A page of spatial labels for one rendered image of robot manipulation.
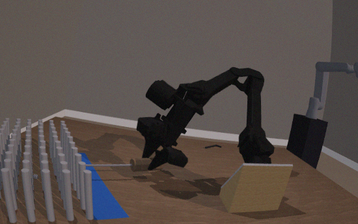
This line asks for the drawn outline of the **blue tape strip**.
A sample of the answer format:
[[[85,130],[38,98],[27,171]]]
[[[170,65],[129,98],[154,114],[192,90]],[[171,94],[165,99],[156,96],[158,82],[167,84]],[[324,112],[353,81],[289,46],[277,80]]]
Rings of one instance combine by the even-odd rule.
[[[81,154],[81,161],[88,165],[91,164],[85,153],[79,154]],[[105,186],[95,168],[86,166],[86,170],[90,170],[92,173],[92,206],[94,220],[129,217]]]

